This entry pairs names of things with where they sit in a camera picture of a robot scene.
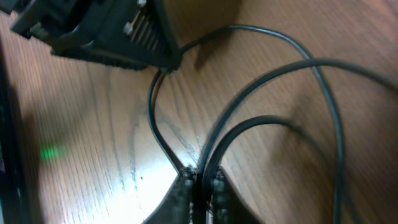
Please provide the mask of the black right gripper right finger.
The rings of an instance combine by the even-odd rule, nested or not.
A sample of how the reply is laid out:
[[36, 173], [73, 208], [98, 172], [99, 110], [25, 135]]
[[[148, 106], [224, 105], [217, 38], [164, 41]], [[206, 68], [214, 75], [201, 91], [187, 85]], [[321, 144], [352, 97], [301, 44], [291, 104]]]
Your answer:
[[211, 204], [214, 224], [263, 224], [243, 201], [222, 168], [217, 170], [212, 181]]

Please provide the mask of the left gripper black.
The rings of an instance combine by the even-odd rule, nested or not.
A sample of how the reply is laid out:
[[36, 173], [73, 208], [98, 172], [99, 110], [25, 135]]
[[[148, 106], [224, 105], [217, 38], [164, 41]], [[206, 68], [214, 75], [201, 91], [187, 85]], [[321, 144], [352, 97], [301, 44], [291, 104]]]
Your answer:
[[18, 17], [14, 33], [49, 45], [54, 56], [100, 63], [129, 70], [146, 65], [175, 70], [182, 60], [162, 1], [133, 1], [124, 23], [127, 56], [100, 54], [94, 43], [106, 11], [106, 1], [1, 1], [1, 11]]

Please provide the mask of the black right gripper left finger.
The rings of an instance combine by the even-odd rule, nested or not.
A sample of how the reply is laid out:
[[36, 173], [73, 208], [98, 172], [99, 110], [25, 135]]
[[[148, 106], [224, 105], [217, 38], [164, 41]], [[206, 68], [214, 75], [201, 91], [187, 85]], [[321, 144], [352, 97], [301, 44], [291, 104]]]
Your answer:
[[158, 207], [143, 224], [188, 224], [194, 179], [191, 175], [178, 176]]

